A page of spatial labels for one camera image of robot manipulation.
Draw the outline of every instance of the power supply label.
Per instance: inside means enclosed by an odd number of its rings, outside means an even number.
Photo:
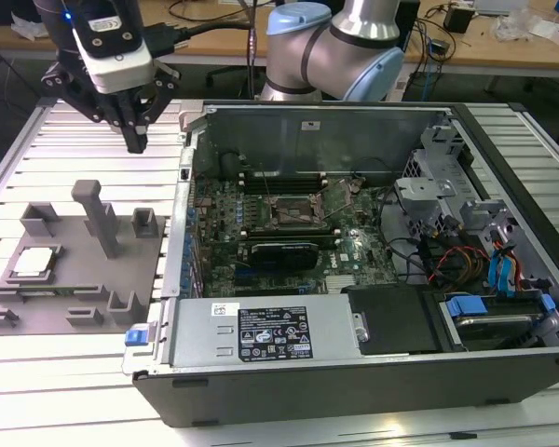
[[[312,359],[306,307],[239,310],[242,361]]]

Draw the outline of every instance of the sticker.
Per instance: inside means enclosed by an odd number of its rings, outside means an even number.
[[[122,26],[122,21],[118,16],[104,17],[88,21],[89,28],[96,33],[117,30]]]
[[[301,130],[320,130],[320,121],[303,121]]]
[[[242,361],[313,358],[306,307],[240,309],[238,312],[239,358]]]
[[[213,303],[211,305],[212,317],[235,317],[239,314],[240,303]]]

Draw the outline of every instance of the floor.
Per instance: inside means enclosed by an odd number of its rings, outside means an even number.
[[[48,66],[46,61],[14,61],[14,68],[38,90],[41,90],[40,79]],[[241,72],[222,74],[215,77],[211,88],[207,88],[205,74],[215,67],[178,68],[183,75],[183,98],[234,99],[244,81],[244,73]],[[484,91],[487,80],[485,76],[445,74],[435,86],[430,87],[429,99],[436,102],[519,102],[550,135],[554,138],[559,135],[559,80],[536,79],[532,91],[526,92],[523,78],[503,77],[492,94]],[[263,82],[262,77],[258,81],[259,88]],[[412,85],[404,98],[419,101],[424,82],[424,78],[417,79],[417,85]],[[19,134],[35,102],[34,94],[3,62],[0,63],[0,160]]]

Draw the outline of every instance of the desk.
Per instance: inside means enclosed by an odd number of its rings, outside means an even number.
[[[143,22],[152,25],[162,21],[194,26],[185,20],[178,20],[168,13],[172,0],[139,0]],[[191,18],[218,17],[240,10],[239,7],[219,5],[217,0],[187,2],[174,9],[178,14]],[[271,7],[257,9],[257,65],[265,65],[267,54],[267,20]],[[177,49],[173,55],[161,58],[166,63],[188,63],[208,65],[246,65],[247,33],[238,30],[218,30],[193,37],[187,47]],[[49,39],[31,42],[15,34],[10,27],[0,26],[0,52],[7,58],[53,60],[56,47]]]
[[[421,0],[418,17],[442,0]],[[531,0],[531,12],[546,20],[556,18],[554,12],[556,0]],[[443,25],[444,13],[437,13],[431,18]],[[470,22],[465,34],[454,34],[457,50],[450,61],[443,65],[443,73],[455,75],[492,75],[492,76],[528,76],[559,77],[559,46],[548,39],[533,36],[526,41],[498,42],[491,35],[491,26],[495,18],[479,16]],[[451,42],[447,34],[428,24],[431,38]],[[418,33],[414,33],[406,51],[405,64],[400,74],[398,85],[389,97],[391,101],[402,99],[402,86],[414,71],[421,57],[422,46]]]
[[[420,16],[443,0],[422,0]],[[190,26],[183,20],[175,20],[168,14],[171,0],[140,0],[145,24],[161,21],[175,21]],[[551,19],[554,14],[555,0],[532,0],[534,13]],[[190,17],[216,17],[239,10],[239,7],[218,5],[217,0],[188,2],[179,6],[177,12]],[[266,24],[270,7],[260,7],[257,12],[258,58],[257,65],[266,64],[267,39]],[[443,23],[444,14],[439,13],[432,19]],[[507,75],[559,77],[559,47],[549,40],[534,37],[530,42],[499,43],[490,34],[493,18],[478,17],[470,23],[465,34],[455,34],[457,51],[454,57],[443,66],[444,73],[461,75]],[[437,28],[429,25],[429,34],[438,38],[442,35]],[[392,101],[400,101],[408,76],[416,68],[420,59],[420,39],[415,33],[406,51],[405,64],[396,89],[391,93]],[[222,30],[198,35],[190,40],[188,46],[178,49],[173,55],[162,58],[168,63],[202,63],[214,65],[245,65],[246,34],[242,31]],[[30,42],[15,35],[10,28],[0,27],[0,51],[5,57],[17,59],[54,58],[54,45],[47,39]]]

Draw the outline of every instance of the motherboard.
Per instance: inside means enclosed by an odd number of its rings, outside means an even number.
[[[204,297],[339,293],[397,282],[363,179],[198,178]]]

